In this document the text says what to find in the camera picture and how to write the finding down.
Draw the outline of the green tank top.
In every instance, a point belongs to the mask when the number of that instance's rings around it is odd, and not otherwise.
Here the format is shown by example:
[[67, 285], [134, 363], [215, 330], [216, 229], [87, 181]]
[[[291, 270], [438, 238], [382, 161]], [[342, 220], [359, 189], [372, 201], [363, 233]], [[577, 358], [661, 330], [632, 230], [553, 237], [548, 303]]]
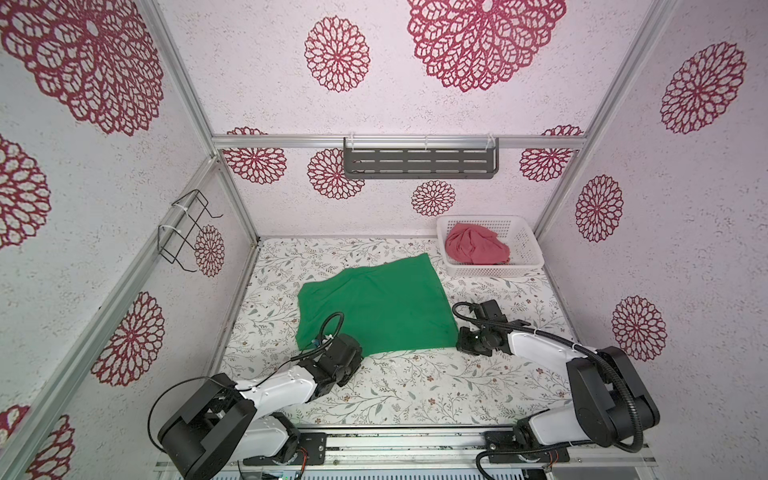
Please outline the green tank top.
[[321, 329], [331, 334], [342, 313], [341, 332], [367, 356], [397, 351], [452, 348], [458, 338], [444, 287], [426, 253], [378, 266], [347, 268], [298, 293], [299, 347]]

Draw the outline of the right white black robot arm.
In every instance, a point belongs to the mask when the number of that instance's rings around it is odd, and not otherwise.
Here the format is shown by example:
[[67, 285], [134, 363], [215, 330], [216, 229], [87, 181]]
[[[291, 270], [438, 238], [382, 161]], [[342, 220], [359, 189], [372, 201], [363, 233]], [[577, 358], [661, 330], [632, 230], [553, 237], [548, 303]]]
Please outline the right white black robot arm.
[[533, 414], [515, 425], [523, 453], [576, 445], [636, 453], [660, 413], [627, 354], [593, 350], [558, 335], [514, 323], [478, 322], [459, 329], [457, 349], [475, 356], [494, 352], [527, 359], [568, 380], [571, 402]]

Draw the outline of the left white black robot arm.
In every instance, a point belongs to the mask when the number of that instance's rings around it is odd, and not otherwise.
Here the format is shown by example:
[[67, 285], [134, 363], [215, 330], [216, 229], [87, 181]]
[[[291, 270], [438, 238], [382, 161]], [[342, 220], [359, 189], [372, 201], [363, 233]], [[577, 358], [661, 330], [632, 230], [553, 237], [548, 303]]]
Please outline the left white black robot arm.
[[160, 428], [158, 440], [184, 479], [211, 479], [230, 462], [263, 458], [286, 464], [299, 455], [300, 432], [282, 410], [346, 385], [363, 349], [346, 334], [269, 378], [207, 378]]

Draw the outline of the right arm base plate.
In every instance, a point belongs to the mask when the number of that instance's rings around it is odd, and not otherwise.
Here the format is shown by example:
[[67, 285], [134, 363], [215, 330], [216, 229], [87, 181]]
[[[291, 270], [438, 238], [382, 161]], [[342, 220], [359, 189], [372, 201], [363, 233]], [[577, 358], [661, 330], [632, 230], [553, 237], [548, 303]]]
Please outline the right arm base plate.
[[532, 437], [513, 430], [486, 431], [485, 447], [492, 464], [502, 463], [567, 463], [571, 457], [566, 448], [548, 448]]

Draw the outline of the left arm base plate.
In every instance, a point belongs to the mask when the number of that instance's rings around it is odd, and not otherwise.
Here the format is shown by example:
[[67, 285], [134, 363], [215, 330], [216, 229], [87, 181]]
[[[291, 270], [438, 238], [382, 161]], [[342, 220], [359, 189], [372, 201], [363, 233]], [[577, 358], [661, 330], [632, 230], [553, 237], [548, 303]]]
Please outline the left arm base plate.
[[245, 466], [319, 466], [325, 464], [325, 433], [300, 433], [291, 436], [277, 454], [254, 456], [242, 461]]

